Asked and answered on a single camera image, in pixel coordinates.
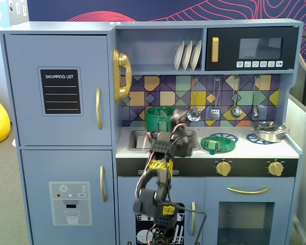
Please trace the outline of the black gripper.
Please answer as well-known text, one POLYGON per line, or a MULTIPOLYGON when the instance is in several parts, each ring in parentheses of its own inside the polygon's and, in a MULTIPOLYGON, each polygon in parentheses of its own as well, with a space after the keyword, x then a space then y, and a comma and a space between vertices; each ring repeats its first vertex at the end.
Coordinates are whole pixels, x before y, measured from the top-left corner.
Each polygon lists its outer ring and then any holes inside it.
POLYGON ((169 156, 174 157, 187 157, 192 155, 194 140, 187 131, 185 124, 187 119, 188 110, 175 109, 170 119, 171 125, 175 126, 171 132, 171 146, 169 149, 169 156))

